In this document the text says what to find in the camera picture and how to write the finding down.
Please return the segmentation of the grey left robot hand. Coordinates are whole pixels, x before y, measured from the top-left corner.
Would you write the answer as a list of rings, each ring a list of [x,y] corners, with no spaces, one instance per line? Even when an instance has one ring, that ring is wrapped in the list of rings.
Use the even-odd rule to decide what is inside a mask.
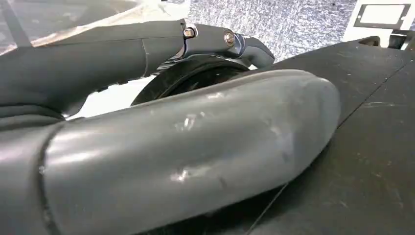
[[[0,232],[135,235],[285,184],[327,146],[339,91],[255,38],[184,20],[0,31]]]

